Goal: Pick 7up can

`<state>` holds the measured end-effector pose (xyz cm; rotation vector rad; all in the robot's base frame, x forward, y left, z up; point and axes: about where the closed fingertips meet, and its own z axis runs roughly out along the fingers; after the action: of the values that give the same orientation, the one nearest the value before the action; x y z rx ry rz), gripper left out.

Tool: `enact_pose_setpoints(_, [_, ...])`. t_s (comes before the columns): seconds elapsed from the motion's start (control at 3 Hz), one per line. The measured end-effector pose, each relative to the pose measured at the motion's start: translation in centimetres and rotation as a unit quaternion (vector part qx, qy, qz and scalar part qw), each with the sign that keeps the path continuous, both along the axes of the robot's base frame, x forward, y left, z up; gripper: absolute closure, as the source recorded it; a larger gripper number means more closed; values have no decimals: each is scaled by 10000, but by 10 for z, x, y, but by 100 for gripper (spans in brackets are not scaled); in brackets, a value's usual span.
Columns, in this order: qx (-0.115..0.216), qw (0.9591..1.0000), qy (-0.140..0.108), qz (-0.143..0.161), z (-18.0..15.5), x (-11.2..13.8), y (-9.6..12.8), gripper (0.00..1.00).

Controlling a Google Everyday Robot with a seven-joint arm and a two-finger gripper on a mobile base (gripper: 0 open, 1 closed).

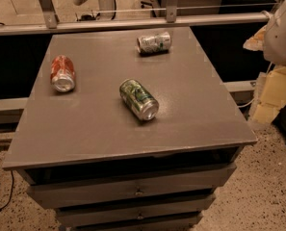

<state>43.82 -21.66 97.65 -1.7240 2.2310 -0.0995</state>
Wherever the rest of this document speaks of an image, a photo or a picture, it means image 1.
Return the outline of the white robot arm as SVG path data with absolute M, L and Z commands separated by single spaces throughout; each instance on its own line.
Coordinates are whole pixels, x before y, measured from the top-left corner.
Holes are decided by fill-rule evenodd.
M 263 54 L 267 61 L 286 66 L 286 0 L 267 23 Z

